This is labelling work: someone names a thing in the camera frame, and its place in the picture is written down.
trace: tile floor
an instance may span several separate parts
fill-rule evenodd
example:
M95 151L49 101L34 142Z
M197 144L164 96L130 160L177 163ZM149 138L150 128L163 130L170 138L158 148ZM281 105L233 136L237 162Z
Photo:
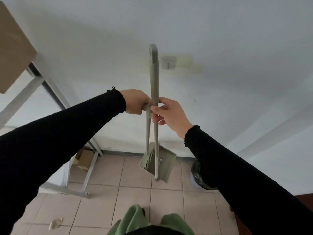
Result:
M164 214L177 213L196 234L238 235L228 203L218 191L197 189L190 182L192 162L177 160L168 183L156 183L139 168L140 157L106 155L99 159L87 191L91 198L38 194L15 224L13 235L105 235L133 204L146 210L152 224ZM85 172L71 169L69 188L80 190ZM49 223L64 218L62 226L48 231Z

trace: white metal frame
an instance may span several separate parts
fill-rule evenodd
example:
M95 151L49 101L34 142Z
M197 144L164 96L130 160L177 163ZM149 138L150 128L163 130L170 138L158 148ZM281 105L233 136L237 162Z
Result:
M56 82L51 77L48 77L47 79L44 78L41 74L38 74L39 71L36 69L33 63L30 64L32 68L35 69L34 72L32 69L28 68L27 71L29 74L34 77L32 81L0 112L0 129L2 129L5 124L12 118L12 116L22 107L22 105L29 99L29 97L37 90L37 88L40 85L43 85L46 92L51 96L51 98L57 103L57 105L60 107L61 110L64 110L66 108L69 108L71 105L66 100L66 97L63 95L61 90L59 89ZM92 170L94 168L94 165L96 163L96 160L98 157L102 157L103 153L97 144L97 142L94 140L94 138L91 138L88 142L88 145L95 151L95 154L93 156L91 165L89 167L89 170L87 172L86 178L84 180L83 187L80 192L69 190L66 188L68 184L68 177L69 177L69 171L70 167L73 162L73 158L70 160L68 166L68 174L64 177L63 185L65 186L58 186L55 184L52 184L50 182L45 182L41 185L42 188L45 189L51 189L53 191L57 191L59 193L63 194L71 194L75 196L79 196L81 198L90 198L90 193L86 192L86 187L90 178L90 175L92 173Z

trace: person's left arm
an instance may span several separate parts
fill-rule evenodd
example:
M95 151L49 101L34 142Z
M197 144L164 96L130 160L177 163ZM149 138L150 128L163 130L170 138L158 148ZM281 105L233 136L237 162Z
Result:
M40 185L77 153L107 122L124 111L141 114L150 98L115 89L19 127L0 137L1 230L10 234Z

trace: green pants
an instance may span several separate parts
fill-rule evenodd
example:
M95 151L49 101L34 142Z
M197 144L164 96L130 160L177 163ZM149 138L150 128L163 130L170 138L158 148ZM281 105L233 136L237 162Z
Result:
M144 217L141 207L139 205L133 205L128 209L124 218L115 223L108 235L124 235L146 226L148 226L148 221ZM188 224L178 214L164 215L160 226L179 231L184 235L195 235Z

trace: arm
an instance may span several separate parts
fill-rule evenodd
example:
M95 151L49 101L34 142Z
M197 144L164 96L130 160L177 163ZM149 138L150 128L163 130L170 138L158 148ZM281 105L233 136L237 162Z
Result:
M204 181L214 182L253 234L313 231L313 212L271 178L193 126L177 101L161 97L153 122L167 124L185 140L201 165Z
M0 137L2 232L10 234L41 184L107 122L125 110L141 114L149 97L141 91L107 91Z

